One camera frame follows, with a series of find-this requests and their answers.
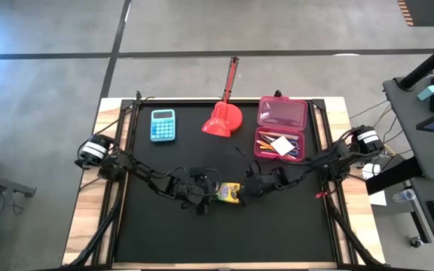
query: calculator keypad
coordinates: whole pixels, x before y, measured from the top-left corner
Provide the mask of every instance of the calculator keypad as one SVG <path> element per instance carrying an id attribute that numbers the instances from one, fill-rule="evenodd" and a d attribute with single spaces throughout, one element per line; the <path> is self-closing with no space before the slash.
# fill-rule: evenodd
<path id="1" fill-rule="evenodd" d="M 175 138 L 175 124 L 173 120 L 154 120 L 151 123 L 151 140 L 170 141 Z"/>

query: gray floor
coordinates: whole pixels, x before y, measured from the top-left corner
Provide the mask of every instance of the gray floor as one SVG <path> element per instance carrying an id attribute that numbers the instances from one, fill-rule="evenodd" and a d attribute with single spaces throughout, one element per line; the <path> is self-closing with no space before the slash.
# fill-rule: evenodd
<path id="1" fill-rule="evenodd" d="M 112 49 L 123 0 L 0 0 L 0 53 Z M 434 28 L 411 28 L 394 0 L 134 0 L 121 52 L 161 50 L 405 49 L 434 47 Z M 426 55 L 243 57 L 234 96 L 344 96 L 353 115 L 385 100 L 383 80 Z M 0 270 L 60 264 L 107 59 L 0 60 L 0 176 L 38 187 L 25 210 L 3 215 Z M 220 96 L 227 58 L 119 59 L 110 97 Z M 352 119 L 373 124 L 384 107 Z M 383 135 L 393 121 L 377 126 Z M 396 125 L 390 133 L 399 131 Z M 390 142 L 409 149 L 404 136 Z M 388 263 L 434 269 L 434 245 L 410 248 L 407 215 L 377 217 Z"/>

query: blue calculator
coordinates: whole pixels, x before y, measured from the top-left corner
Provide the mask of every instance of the blue calculator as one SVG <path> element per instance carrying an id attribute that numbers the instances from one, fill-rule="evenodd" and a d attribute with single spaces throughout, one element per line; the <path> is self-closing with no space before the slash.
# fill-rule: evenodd
<path id="1" fill-rule="evenodd" d="M 153 110 L 150 122 L 150 140 L 165 142 L 175 139 L 175 112 L 173 109 Z"/>

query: table leg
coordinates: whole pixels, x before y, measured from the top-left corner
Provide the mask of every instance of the table leg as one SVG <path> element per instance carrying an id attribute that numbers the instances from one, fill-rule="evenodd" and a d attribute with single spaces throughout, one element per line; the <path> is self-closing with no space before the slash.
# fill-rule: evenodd
<path id="1" fill-rule="evenodd" d="M 412 157 L 404 160 L 391 169 L 380 172 L 380 174 L 375 177 L 369 178 L 366 181 L 366 188 L 368 189 L 368 194 L 372 195 L 386 187 L 406 181 L 409 178 L 421 176 L 422 174 L 423 173 L 421 172 L 416 157 Z"/>

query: black mat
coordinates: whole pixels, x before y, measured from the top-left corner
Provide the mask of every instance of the black mat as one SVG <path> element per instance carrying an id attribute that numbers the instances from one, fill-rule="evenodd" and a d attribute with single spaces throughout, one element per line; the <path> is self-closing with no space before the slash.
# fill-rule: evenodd
<path id="1" fill-rule="evenodd" d="M 398 0 L 405 21 L 410 26 L 434 26 L 434 0 Z"/>
<path id="2" fill-rule="evenodd" d="M 160 171 L 177 166 L 202 165 L 217 169 L 223 181 L 241 182 L 246 164 L 234 150 L 251 158 L 258 103 L 238 104 L 243 125 L 231 138 L 200 131 L 213 104 L 145 104 L 139 112 L 133 155 Z M 176 112 L 176 140 L 151 143 L 150 113 L 172 108 Z M 306 155 L 315 152 L 308 122 L 304 131 Z M 280 162 L 263 165 L 264 171 Z M 286 164 L 295 177 L 303 166 Z M 334 261 L 325 206 L 316 199 L 319 176 L 290 190 L 275 192 L 248 207 L 215 203 L 210 214 L 180 209 L 180 202 L 152 193 L 145 183 L 131 178 L 127 185 L 115 260 L 139 263 L 311 262 Z"/>

